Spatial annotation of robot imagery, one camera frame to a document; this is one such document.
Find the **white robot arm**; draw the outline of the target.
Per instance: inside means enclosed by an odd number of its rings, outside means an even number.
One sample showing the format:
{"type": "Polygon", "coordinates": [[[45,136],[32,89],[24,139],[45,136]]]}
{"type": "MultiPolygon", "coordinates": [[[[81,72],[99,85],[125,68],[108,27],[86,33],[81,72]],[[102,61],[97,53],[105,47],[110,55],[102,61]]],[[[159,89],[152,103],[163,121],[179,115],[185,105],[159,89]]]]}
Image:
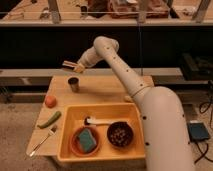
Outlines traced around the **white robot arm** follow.
{"type": "Polygon", "coordinates": [[[142,114],[147,171],[195,171],[186,119],[176,93],[162,86],[150,86],[117,54],[119,43],[97,37],[77,62],[83,72],[105,60],[126,88],[142,114]]]}

